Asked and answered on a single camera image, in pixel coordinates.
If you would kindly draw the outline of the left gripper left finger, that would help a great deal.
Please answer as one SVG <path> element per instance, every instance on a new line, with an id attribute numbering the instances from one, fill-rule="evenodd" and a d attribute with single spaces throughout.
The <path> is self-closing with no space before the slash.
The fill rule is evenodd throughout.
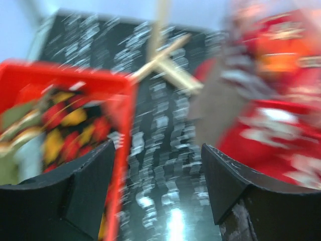
<path id="1" fill-rule="evenodd" d="M 97 240 L 115 147 L 17 185 L 1 186 L 1 240 Z"/>

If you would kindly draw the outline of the black argyle sock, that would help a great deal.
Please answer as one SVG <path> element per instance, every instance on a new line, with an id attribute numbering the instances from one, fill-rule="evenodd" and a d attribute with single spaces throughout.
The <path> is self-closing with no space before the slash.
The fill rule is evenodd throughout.
<path id="1" fill-rule="evenodd" d="M 49 172 L 92 151 L 113 130 L 102 101 L 79 90 L 50 88 L 40 101 L 44 171 Z"/>

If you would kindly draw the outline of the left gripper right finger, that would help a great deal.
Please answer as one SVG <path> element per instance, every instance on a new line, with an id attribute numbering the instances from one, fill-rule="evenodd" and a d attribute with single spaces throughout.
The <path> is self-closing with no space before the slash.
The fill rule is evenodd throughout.
<path id="1" fill-rule="evenodd" d="M 320 240 L 320 191 L 288 184 L 203 144 L 214 223 L 222 240 Z"/>

